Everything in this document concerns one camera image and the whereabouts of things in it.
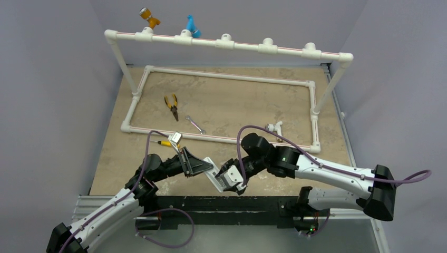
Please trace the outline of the white remote control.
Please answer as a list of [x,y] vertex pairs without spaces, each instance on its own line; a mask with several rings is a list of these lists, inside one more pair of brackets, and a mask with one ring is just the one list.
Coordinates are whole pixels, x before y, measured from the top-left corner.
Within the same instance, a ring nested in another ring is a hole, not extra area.
[[209,157],[205,157],[204,161],[207,163],[210,163],[212,165],[212,169],[205,171],[204,174],[211,181],[211,183],[215,186],[215,188],[220,193],[223,193],[224,190],[227,189],[227,185],[226,185],[225,181],[221,178],[221,176],[218,175],[219,168],[215,165],[215,163]]

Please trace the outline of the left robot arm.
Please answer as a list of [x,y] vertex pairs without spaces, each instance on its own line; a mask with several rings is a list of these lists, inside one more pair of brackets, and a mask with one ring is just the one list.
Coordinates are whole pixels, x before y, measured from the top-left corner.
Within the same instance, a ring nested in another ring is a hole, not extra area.
[[46,252],[95,252],[107,237],[129,220],[155,213],[156,182],[178,174],[192,177],[214,168],[211,160],[199,159],[187,148],[180,149],[178,154],[165,161],[157,154],[148,154],[135,175],[109,201],[71,225],[57,225]]

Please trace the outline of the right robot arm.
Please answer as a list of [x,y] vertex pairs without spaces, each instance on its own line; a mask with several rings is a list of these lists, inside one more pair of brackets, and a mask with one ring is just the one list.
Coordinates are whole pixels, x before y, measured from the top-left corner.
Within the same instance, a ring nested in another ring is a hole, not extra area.
[[390,169],[355,168],[329,162],[296,148],[273,146],[251,133],[241,141],[247,156],[230,159],[220,169],[207,174],[219,192],[242,194],[252,176],[266,170],[280,178],[307,179],[333,186],[333,189],[303,187],[296,200],[297,210],[307,215],[313,210],[343,208],[361,210],[381,221],[394,219],[396,185]]

